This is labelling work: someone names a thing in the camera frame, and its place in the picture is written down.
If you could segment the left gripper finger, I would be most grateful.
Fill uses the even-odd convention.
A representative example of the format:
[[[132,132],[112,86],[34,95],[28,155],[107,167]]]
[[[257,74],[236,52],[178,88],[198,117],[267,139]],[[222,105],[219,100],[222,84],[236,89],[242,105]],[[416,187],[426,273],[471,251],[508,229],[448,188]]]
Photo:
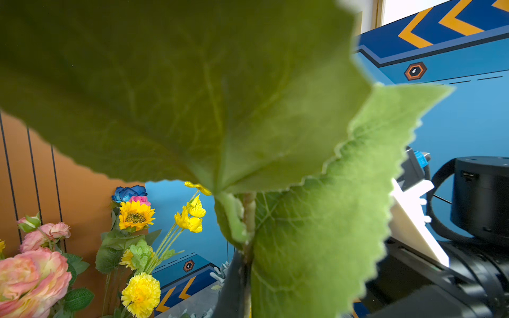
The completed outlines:
[[[242,318],[245,316],[247,267],[240,252],[234,254],[225,283],[221,289],[213,318]]]

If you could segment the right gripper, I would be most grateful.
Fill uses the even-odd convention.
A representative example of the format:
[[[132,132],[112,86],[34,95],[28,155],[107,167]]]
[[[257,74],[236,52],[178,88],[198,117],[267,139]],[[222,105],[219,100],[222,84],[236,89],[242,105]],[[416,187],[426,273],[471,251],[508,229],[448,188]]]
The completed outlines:
[[[445,266],[390,238],[367,283],[370,317],[507,317],[508,249],[442,241]]]

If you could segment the large yellow sunflower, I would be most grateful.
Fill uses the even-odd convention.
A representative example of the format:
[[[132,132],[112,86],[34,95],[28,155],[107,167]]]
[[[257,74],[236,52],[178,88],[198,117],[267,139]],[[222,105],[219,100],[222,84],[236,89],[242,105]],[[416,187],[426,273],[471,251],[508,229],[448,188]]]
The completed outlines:
[[[453,92],[372,83],[339,1],[2,1],[1,109],[77,164],[215,199],[244,317],[340,317],[387,253],[392,180]]]

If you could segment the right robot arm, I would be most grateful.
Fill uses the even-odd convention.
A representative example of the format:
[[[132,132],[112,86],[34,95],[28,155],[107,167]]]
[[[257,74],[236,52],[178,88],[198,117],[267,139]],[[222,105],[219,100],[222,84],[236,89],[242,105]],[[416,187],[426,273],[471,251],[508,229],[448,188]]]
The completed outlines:
[[[508,316],[508,159],[455,158],[396,193],[371,317]]]

